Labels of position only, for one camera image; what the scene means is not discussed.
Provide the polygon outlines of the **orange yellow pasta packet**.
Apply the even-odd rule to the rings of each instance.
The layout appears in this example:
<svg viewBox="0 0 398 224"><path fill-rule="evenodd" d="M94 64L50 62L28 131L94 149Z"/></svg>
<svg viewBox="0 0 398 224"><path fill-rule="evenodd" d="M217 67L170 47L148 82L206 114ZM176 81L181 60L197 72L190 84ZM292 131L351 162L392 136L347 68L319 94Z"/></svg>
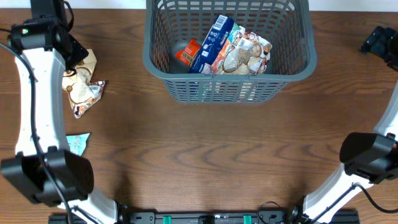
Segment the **orange yellow pasta packet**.
<svg viewBox="0 0 398 224"><path fill-rule="evenodd" d="M185 65L191 67L200 49L201 45L198 44L195 39L192 39L188 45L183 50L178 51L175 56Z"/></svg>

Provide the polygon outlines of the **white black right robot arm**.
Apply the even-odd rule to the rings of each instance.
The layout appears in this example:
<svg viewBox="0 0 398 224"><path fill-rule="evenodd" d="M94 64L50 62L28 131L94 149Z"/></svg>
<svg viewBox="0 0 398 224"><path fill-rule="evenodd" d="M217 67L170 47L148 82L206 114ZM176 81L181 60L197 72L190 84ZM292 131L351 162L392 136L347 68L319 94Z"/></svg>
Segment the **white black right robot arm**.
<svg viewBox="0 0 398 224"><path fill-rule="evenodd" d="M340 149L340 164L316 191L294 207L290 223L330 223L358 193L397 178L397 92L372 133L351 133Z"/></svg>

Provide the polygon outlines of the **beige brown Pan snack bag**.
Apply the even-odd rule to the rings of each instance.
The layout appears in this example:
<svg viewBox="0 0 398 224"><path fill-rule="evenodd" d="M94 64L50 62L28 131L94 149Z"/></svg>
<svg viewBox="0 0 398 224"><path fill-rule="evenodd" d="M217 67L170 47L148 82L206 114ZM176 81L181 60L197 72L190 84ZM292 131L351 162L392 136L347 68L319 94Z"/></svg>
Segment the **beige brown Pan snack bag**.
<svg viewBox="0 0 398 224"><path fill-rule="evenodd" d="M237 24L211 65L216 75L257 75L265 73L272 44Z"/></svg>

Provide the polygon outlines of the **light blue wipes packet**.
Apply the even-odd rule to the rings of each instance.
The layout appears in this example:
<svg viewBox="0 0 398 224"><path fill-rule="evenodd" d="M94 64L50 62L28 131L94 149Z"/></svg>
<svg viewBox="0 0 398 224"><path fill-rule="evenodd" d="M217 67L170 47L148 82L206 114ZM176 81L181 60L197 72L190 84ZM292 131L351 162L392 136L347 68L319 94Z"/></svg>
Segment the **light blue wipes packet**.
<svg viewBox="0 0 398 224"><path fill-rule="evenodd" d="M68 135L67 142L70 146L70 151L78 156L82 156L88 142L90 133Z"/></svg>

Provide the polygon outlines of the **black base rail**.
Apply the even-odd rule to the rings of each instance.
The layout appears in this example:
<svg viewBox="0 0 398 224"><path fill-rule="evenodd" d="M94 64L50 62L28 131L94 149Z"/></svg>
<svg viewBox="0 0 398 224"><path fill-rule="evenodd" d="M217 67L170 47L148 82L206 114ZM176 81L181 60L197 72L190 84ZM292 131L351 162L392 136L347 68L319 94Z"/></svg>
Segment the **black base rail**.
<svg viewBox="0 0 398 224"><path fill-rule="evenodd" d="M158 213L139 212L129 217L133 224L258 224L286 223L285 210L263 210L259 213ZM67 223L62 214L49 216L49 224ZM360 224L359 213L353 210L340 210L331 219L332 224Z"/></svg>

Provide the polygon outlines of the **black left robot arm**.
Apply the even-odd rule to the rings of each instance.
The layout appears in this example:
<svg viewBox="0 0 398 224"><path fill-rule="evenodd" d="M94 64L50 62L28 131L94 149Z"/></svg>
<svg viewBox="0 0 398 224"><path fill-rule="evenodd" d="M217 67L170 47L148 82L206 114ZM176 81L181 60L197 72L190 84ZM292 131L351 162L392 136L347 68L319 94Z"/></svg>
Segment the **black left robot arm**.
<svg viewBox="0 0 398 224"><path fill-rule="evenodd" d="M95 188L89 160L71 152L65 134L63 75L88 55L70 33L73 11L60 0L32 1L30 10L3 46L19 72L21 125L1 173L29 202L64 209L65 223L119 223L118 204Z"/></svg>

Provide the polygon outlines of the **grey plastic basket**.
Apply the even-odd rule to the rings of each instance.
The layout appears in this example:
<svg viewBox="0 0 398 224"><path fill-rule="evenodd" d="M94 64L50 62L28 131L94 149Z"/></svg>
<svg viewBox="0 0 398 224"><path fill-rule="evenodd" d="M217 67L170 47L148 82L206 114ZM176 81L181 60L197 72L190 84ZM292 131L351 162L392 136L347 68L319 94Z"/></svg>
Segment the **grey plastic basket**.
<svg viewBox="0 0 398 224"><path fill-rule="evenodd" d="M307 0L155 0L146 4L144 65L181 103L262 103L290 82L309 77L317 66ZM263 74L190 73L175 54L191 40L202 43L225 17L272 44Z"/></svg>

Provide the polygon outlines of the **colourful Kleenex tissue multipack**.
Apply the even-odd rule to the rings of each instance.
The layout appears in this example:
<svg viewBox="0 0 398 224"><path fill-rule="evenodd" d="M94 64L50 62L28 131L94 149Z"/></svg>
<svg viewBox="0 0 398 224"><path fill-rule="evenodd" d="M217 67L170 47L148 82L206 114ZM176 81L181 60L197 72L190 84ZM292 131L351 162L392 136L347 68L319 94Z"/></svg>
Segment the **colourful Kleenex tissue multipack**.
<svg viewBox="0 0 398 224"><path fill-rule="evenodd" d="M208 31L189 73L211 73L211 65L225 45L234 26L230 17L219 15Z"/></svg>

